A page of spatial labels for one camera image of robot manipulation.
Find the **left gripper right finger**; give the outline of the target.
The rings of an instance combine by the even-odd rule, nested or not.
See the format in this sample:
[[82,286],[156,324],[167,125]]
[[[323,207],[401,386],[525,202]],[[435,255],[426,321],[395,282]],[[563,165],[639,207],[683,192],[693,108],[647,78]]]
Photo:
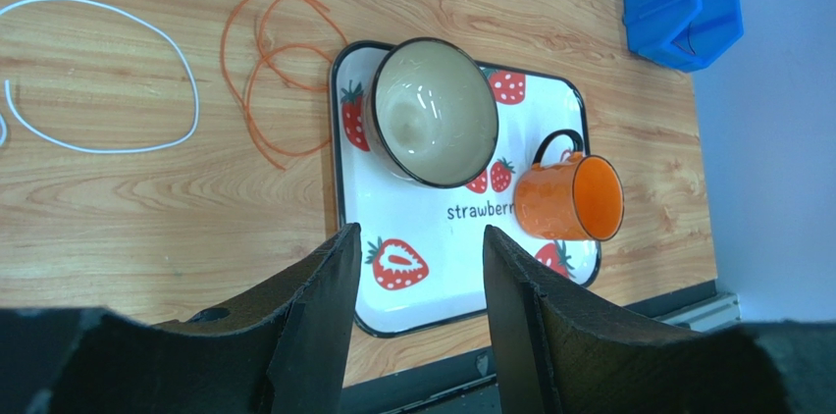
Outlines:
[[699,333],[613,304],[484,233],[484,287],[506,413],[831,413],[831,323]]

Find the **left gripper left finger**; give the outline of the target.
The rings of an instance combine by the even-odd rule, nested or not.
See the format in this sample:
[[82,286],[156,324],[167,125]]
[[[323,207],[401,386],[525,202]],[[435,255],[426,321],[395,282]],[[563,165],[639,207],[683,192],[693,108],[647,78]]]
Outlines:
[[361,229],[187,321],[104,307],[1,313],[5,413],[336,413]]

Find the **orange translucent mug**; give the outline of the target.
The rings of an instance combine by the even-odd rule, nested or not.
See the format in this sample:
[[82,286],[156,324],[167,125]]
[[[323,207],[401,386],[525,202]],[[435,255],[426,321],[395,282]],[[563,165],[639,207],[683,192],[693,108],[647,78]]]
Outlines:
[[[571,140],[571,153],[562,162],[544,165],[551,143],[561,136]],[[559,129],[546,136],[531,168],[518,180],[513,205],[518,225],[533,237],[608,241],[622,226],[625,195],[610,162],[586,154],[578,131]]]

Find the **white strawberry tray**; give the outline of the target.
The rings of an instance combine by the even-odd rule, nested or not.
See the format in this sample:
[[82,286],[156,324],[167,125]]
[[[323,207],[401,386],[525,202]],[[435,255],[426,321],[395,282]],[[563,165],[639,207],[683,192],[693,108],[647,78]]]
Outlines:
[[387,43],[349,44],[333,63],[330,101],[338,219],[361,228],[363,264],[356,324],[394,337],[456,322],[486,309],[483,236],[502,229],[537,261],[578,285],[591,285],[601,267],[593,240],[548,240],[526,234],[513,213],[513,190],[548,134],[544,160],[569,155],[567,130],[588,132],[584,100],[568,79],[491,63],[482,70],[497,89],[519,92],[498,104],[496,154],[476,181],[456,189],[399,178],[360,140],[360,110]]

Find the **grey ceramic bowl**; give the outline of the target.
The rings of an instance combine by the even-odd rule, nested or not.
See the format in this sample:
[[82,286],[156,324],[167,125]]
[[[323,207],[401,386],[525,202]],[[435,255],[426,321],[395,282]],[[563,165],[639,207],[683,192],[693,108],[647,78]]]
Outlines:
[[473,181],[498,143],[487,78],[466,52],[434,37],[408,39],[384,56],[362,101],[362,120],[379,163],[427,187]]

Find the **right blue plastic bin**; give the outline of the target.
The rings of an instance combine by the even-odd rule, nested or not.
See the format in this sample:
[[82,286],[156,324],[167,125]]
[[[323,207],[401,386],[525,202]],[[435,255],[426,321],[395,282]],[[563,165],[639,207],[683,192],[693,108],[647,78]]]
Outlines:
[[624,0],[628,48],[691,73],[709,67],[744,34],[740,0]]

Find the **aluminium front rail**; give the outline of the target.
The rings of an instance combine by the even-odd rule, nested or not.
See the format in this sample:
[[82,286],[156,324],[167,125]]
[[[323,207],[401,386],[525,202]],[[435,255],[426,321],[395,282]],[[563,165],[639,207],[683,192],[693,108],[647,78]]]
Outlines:
[[655,319],[701,333],[719,331],[742,322],[739,298],[734,293],[719,293]]

